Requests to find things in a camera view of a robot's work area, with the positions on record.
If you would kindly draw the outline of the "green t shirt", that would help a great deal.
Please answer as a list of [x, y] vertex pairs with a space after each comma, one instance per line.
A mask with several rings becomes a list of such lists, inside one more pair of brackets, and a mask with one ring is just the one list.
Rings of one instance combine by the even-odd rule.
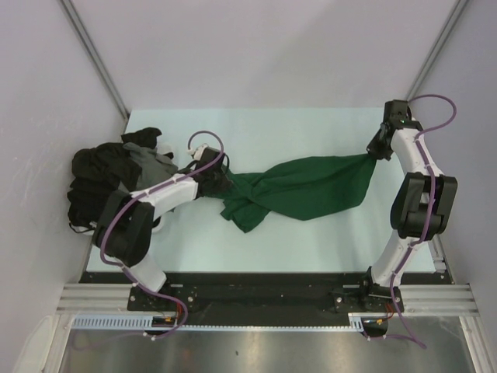
[[362, 204], [377, 160], [365, 154], [311, 156], [263, 173], [228, 173], [231, 186], [213, 198], [221, 216], [248, 233], [273, 212], [298, 221], [336, 214]]

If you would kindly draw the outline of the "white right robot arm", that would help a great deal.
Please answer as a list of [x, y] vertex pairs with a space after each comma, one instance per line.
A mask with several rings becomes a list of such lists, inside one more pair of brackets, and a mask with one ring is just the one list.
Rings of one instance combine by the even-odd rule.
[[368, 268], [358, 292], [360, 306], [376, 312], [386, 303], [400, 305], [398, 286], [406, 264], [419, 246], [447, 227], [458, 182], [436, 165], [426, 147], [425, 130], [407, 101], [384, 104], [380, 129], [367, 146], [377, 160], [396, 155], [404, 179], [391, 206], [391, 237], [380, 258]]

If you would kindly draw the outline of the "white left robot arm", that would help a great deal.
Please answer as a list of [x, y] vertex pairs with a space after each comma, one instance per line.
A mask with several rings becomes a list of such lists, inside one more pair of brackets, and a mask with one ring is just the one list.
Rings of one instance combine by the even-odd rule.
[[164, 214], [182, 204], [231, 186], [223, 149], [204, 144], [192, 151], [192, 157], [187, 168], [165, 182], [133, 193], [111, 193], [92, 236], [101, 258], [113, 258], [113, 265], [147, 288], [144, 300], [157, 311], [170, 305], [172, 292], [163, 286], [165, 272], [149, 253], [155, 222], [162, 223]]

